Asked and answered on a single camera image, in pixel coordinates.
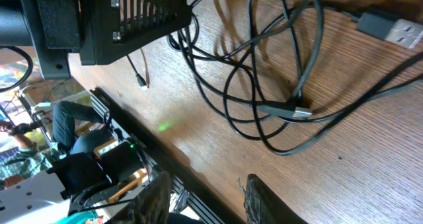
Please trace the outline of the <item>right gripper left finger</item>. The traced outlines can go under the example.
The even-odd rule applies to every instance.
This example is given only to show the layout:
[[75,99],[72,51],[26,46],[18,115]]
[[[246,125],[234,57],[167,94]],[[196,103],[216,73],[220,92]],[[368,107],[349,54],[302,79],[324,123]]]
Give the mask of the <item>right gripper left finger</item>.
[[171,178],[163,171],[106,223],[167,224],[170,197]]

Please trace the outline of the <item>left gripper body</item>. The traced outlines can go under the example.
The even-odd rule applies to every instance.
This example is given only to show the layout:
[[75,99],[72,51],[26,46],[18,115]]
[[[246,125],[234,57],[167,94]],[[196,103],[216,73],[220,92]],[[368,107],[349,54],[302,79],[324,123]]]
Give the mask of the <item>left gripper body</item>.
[[91,0],[1,0],[1,46],[32,46],[44,79],[68,79],[68,54],[95,65]]

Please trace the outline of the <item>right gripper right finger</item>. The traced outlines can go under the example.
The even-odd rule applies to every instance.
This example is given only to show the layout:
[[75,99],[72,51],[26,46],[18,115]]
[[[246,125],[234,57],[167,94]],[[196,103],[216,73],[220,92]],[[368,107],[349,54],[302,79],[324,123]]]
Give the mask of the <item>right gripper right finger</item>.
[[247,223],[307,224],[256,174],[247,176],[244,207]]

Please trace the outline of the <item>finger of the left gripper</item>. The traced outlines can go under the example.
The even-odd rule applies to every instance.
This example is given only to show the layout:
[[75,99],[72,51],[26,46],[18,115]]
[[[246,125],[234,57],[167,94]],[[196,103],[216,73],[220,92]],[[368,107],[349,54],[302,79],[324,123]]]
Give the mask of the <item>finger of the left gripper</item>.
[[108,65],[190,24],[187,0],[91,0],[93,65]]

